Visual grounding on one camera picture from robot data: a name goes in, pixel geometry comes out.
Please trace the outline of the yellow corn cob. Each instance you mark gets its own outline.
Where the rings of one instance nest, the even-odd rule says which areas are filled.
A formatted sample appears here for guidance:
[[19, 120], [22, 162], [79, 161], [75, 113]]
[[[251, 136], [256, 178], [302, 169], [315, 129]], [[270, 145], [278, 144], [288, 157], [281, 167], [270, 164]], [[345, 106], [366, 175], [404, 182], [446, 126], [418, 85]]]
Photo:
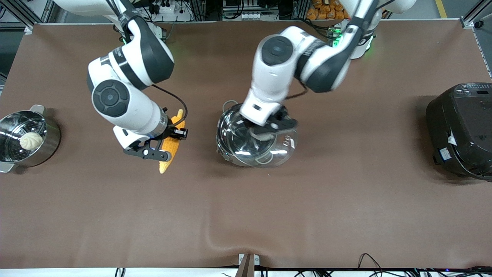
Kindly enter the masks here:
[[[177, 129], [181, 129], [186, 126], [186, 121], [185, 119], [183, 119], [184, 118], [183, 114], [184, 114], [184, 110], [179, 109], [177, 115], [171, 118], [173, 124], [178, 123], [176, 125]], [[172, 138], [172, 137], [165, 138], [164, 142], [162, 143], [161, 150], [169, 152], [171, 154], [171, 159], [165, 162], [159, 161], [159, 171], [161, 174], [164, 174], [166, 170], [169, 168], [169, 166], [171, 165], [171, 163], [173, 162], [174, 156], [176, 155], [179, 149], [179, 144], [180, 144], [180, 140], [178, 140], [177, 138]]]

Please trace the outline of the glass pot lid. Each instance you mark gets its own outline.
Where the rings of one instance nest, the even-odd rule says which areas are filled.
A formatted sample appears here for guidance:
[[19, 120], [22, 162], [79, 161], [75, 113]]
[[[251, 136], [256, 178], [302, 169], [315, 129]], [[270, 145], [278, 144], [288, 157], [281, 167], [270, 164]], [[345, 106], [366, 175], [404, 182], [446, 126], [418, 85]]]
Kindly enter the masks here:
[[273, 167], [269, 167], [275, 168], [285, 163], [293, 155], [295, 144], [297, 142], [297, 132], [293, 131], [290, 133], [274, 135], [269, 139], [276, 140], [271, 151], [274, 155], [274, 165]]

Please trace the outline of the stainless steel steamer pot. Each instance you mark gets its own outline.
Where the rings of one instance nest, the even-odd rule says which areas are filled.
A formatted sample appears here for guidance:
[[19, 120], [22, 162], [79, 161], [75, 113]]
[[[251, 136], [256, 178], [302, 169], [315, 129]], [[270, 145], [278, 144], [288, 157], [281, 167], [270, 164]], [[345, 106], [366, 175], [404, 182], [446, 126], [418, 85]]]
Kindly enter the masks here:
[[19, 112], [34, 112], [40, 116], [42, 116], [46, 120], [47, 124], [47, 132], [46, 137], [42, 145], [37, 149], [32, 156], [27, 159], [23, 159], [17, 162], [0, 162], [0, 172], [1, 173], [9, 173], [14, 170], [14, 168], [30, 168], [36, 165], [40, 165], [47, 161], [51, 156], [56, 152], [58, 146], [60, 144], [60, 129], [54, 120], [47, 116], [47, 109], [42, 105], [33, 105], [28, 110], [21, 110]]

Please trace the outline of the brown table cloth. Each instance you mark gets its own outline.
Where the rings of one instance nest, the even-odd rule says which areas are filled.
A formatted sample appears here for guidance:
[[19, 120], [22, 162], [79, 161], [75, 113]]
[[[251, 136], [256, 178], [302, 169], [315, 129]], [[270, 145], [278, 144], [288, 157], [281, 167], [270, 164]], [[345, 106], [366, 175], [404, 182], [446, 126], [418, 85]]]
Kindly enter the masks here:
[[432, 159], [427, 104], [453, 85], [490, 82], [457, 20], [383, 21], [330, 93], [288, 100], [293, 156], [239, 168], [216, 152], [223, 103], [243, 101], [258, 43], [289, 22], [179, 23], [160, 86], [188, 105], [189, 135], [169, 170], [123, 153], [94, 110], [87, 65], [121, 43], [111, 25], [38, 25], [18, 48], [0, 118], [44, 105], [58, 151], [0, 174], [0, 268], [492, 266], [492, 184]]

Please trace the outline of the white steamed bun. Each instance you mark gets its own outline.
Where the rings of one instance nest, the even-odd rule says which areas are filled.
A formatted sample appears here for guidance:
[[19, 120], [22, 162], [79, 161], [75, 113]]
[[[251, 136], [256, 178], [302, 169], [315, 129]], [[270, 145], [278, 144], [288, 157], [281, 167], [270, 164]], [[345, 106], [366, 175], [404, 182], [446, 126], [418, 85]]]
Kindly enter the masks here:
[[21, 136], [20, 147], [25, 150], [34, 151], [38, 149], [43, 143], [43, 137], [35, 132], [25, 133]]

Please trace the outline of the perforated steel steamer insert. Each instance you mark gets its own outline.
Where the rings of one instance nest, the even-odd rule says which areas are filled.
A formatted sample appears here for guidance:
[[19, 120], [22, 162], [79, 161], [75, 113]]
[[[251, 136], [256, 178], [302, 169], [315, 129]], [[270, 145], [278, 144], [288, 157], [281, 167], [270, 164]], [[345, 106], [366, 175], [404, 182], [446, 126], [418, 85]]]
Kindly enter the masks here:
[[47, 132], [46, 120], [34, 112], [17, 112], [0, 121], [0, 162], [17, 162], [27, 159], [39, 149], [32, 143], [25, 149], [21, 138], [28, 133], [35, 133], [44, 142]]

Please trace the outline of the pile of orange items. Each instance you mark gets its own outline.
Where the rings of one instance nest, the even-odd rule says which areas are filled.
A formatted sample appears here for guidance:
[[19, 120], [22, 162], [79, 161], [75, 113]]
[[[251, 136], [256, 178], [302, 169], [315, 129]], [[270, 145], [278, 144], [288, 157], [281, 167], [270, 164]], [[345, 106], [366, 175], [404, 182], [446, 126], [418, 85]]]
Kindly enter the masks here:
[[339, 0], [311, 0], [306, 11], [307, 20], [349, 19], [349, 14]]

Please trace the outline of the white power strip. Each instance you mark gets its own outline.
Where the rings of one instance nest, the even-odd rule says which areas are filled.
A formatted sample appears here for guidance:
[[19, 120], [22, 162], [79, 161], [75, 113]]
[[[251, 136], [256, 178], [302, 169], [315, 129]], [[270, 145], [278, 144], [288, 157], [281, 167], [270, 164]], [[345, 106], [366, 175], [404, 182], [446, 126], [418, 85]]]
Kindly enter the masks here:
[[146, 14], [153, 22], [191, 22], [195, 19], [186, 0], [148, 0]]

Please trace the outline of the black rice cooker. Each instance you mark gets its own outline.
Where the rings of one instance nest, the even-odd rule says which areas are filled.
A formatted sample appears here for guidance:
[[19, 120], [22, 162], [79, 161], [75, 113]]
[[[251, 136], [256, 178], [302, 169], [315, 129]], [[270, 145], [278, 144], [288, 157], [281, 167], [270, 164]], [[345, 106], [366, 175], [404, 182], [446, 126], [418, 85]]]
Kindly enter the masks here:
[[433, 159], [459, 177], [492, 182], [492, 83], [457, 84], [426, 108]]

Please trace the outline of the metal table edge bracket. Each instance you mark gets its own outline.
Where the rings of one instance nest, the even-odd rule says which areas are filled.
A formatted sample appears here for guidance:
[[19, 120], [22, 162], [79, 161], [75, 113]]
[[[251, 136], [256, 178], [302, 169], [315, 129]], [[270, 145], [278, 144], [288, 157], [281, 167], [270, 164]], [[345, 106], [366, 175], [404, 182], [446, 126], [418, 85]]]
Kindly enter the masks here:
[[239, 268], [235, 277], [255, 277], [255, 266], [260, 266], [258, 255], [239, 254]]

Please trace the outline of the aluminium frame post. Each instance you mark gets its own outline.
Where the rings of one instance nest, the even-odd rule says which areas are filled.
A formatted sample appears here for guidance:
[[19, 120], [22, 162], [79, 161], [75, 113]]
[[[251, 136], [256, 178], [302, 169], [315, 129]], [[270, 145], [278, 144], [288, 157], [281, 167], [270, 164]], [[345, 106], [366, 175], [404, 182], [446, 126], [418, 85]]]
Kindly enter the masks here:
[[54, 0], [0, 0], [0, 30], [32, 31], [36, 24], [48, 23]]
[[488, 18], [492, 18], [492, 0], [478, 0], [464, 16], [460, 17], [460, 23], [464, 29], [481, 28]]

